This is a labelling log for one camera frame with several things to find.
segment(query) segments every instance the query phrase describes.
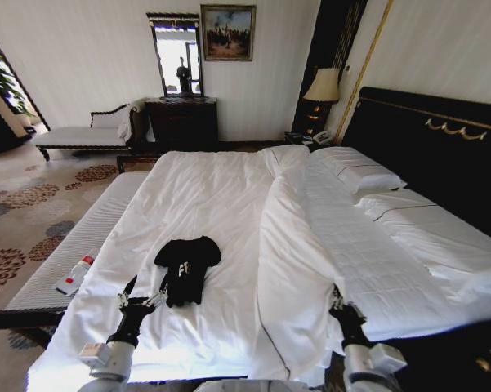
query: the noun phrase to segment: telephone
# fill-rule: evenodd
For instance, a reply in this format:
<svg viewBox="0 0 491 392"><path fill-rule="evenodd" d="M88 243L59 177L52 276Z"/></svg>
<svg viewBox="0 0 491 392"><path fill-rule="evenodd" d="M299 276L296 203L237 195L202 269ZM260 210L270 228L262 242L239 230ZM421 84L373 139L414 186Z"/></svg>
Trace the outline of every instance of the telephone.
<svg viewBox="0 0 491 392"><path fill-rule="evenodd" d="M331 141L333 141L333 137L330 135L330 132L322 131L316 134L312 138L312 140L318 143L319 145L328 145Z"/></svg>

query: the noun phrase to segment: table lamp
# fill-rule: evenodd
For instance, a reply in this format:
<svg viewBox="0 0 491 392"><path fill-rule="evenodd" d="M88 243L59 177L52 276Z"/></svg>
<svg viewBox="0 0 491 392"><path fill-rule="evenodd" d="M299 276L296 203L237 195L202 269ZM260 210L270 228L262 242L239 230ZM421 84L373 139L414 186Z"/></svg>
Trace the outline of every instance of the table lamp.
<svg viewBox="0 0 491 392"><path fill-rule="evenodd" d="M308 119L312 122L306 129L306 134L309 136L323 130L330 108L339 100L337 89L339 72L340 70L336 68L318 69L309 91L303 96L304 100L316 102L313 113L307 114Z"/></svg>

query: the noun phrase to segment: lampshade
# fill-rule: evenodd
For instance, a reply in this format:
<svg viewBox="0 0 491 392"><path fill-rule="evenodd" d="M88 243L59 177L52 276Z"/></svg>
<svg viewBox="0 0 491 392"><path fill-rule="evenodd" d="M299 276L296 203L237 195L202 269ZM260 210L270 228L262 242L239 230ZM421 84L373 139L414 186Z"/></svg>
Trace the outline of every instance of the lampshade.
<svg viewBox="0 0 491 392"><path fill-rule="evenodd" d="M304 100L318 100L324 102L337 102L337 77L340 70L336 68L318 69L318 73L310 86L309 91L303 96Z"/></svg>

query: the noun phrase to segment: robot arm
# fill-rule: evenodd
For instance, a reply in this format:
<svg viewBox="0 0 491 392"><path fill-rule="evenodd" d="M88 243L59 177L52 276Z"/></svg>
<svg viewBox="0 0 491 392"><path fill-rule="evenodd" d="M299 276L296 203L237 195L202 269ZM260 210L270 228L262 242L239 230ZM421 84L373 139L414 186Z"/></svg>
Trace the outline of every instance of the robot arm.
<svg viewBox="0 0 491 392"><path fill-rule="evenodd" d="M140 325L147 314L154 312L167 298L165 291L151 298L129 298L137 276L127 284L121 294L122 321L107 343L87 343L80 353L82 362L91 368L89 373L96 380L88 382L79 392L122 392L131 374L132 353L138 346Z"/></svg>
<svg viewBox="0 0 491 392"><path fill-rule="evenodd" d="M352 302L345 304L336 286L333 306L328 312L337 319L343 332L343 378L347 392L401 391L392 375L407 365L403 355L389 345L378 343L372 347L361 328L366 318Z"/></svg>

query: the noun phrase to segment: mirror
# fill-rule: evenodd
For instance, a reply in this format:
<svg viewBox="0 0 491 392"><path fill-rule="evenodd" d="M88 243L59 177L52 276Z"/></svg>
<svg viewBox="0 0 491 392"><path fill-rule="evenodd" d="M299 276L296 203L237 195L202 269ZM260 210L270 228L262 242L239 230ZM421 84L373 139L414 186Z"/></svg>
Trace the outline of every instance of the mirror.
<svg viewBox="0 0 491 392"><path fill-rule="evenodd" d="M197 14L147 14L165 96L203 96Z"/></svg>

